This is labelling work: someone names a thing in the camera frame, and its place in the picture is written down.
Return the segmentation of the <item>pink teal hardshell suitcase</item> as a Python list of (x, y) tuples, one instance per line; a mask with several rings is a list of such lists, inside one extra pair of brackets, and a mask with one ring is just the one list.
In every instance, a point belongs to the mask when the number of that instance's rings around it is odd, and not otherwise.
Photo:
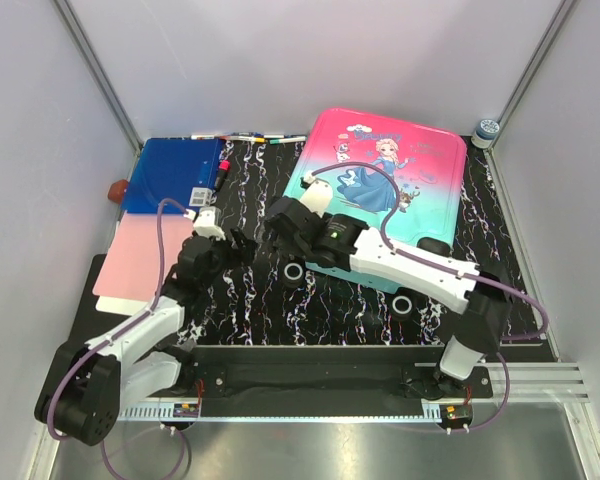
[[(299, 200), (307, 187), (302, 178), (311, 171), (333, 188), (325, 213), (349, 215), (392, 242), (452, 258), (465, 154), (464, 141), (449, 131), (330, 108), (317, 117), (281, 197)], [(329, 274), (316, 264), (281, 255), (288, 261), (283, 271), (287, 283), (314, 270), (375, 289), (370, 276)], [(388, 281), (379, 284), (375, 290), (387, 294), (388, 308), (398, 320), (409, 318), (419, 299), (427, 297), (402, 295)]]

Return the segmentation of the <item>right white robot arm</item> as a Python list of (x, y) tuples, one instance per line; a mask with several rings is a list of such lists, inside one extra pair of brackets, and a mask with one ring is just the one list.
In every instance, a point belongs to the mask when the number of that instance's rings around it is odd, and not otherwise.
[(460, 394), (474, 366), (499, 351), (512, 295), (476, 264), (392, 242), (362, 220), (319, 213), (295, 198), (277, 200), (266, 225), (275, 247), (306, 265), (316, 264), (329, 274), (370, 276), (375, 289), (388, 281), (402, 295), (422, 294), (458, 314), (433, 374), (443, 395)]

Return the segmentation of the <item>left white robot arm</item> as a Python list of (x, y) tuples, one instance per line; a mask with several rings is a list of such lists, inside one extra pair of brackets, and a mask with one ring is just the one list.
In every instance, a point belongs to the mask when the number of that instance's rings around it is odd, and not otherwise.
[(192, 320), (213, 281), (250, 265), (256, 241), (237, 229), (226, 237), (193, 234), (184, 241), (156, 296), (136, 314), (87, 341), (67, 340), (52, 359), (34, 407), (34, 417), (57, 440), (94, 446), (109, 434), (119, 414), (168, 389), (176, 396), (195, 386), (185, 356), (158, 344)]

